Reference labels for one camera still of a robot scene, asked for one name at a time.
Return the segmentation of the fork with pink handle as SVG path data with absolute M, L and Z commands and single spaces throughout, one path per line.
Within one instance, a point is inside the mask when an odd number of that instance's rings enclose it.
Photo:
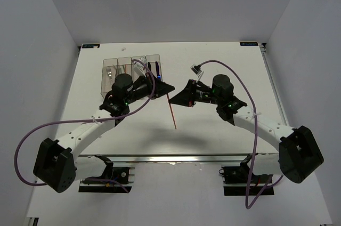
M 107 71 L 107 75 L 108 75 L 108 78 L 109 78 L 110 87 L 112 87 L 114 81 L 113 81 L 113 77 L 112 77 L 111 67 L 107 67 L 106 71 Z

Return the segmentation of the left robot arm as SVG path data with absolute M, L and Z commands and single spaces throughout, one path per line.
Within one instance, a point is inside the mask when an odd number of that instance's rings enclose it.
M 140 76 L 133 81 L 129 74 L 118 75 L 89 122 L 57 140 L 47 138 L 40 144 L 34 175 L 58 193 L 81 179 L 91 178 L 102 183 L 112 181 L 113 163 L 109 158 L 99 155 L 82 157 L 80 154 L 122 122 L 130 112 L 131 103 L 142 98 L 157 99 L 174 89 L 153 76 Z

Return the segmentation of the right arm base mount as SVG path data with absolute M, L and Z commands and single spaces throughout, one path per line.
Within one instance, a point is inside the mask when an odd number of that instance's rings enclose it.
M 224 196 L 245 197 L 249 173 L 247 163 L 251 161 L 251 154 L 224 155 L 219 156 L 219 159 L 221 168 L 218 173 L 222 177 Z M 255 173 L 255 169 L 253 169 L 249 190 L 250 197 L 255 197 L 269 179 L 267 174 Z

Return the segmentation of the iridescent blue knife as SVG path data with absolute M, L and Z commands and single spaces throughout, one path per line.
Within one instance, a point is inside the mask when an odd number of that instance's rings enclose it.
M 159 66 L 159 63 L 156 61 L 155 62 L 155 66 L 156 66 L 156 74 L 157 74 L 157 78 L 159 80 L 162 80 L 162 77 L 161 77 L 161 74 L 160 74 L 160 66 Z

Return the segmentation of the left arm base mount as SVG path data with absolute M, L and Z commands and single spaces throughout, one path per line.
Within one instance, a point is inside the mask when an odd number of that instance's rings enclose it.
M 105 156 L 88 156 L 91 170 L 95 175 L 87 175 L 81 179 L 80 193 L 130 193 L 134 183 L 135 168 L 115 165 Z

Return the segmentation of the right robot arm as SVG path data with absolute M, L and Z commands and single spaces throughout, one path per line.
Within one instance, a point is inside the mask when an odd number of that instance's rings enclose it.
M 301 183 L 323 164 L 323 155 L 309 128 L 293 128 L 258 115 L 233 91 L 228 76 L 219 74 L 214 76 L 211 86 L 189 80 L 169 102 L 185 107 L 193 107 L 197 102 L 215 104 L 221 119 L 248 130 L 276 149 L 275 154 L 250 155 L 240 163 L 241 178 L 248 183 L 260 175 L 276 174 Z

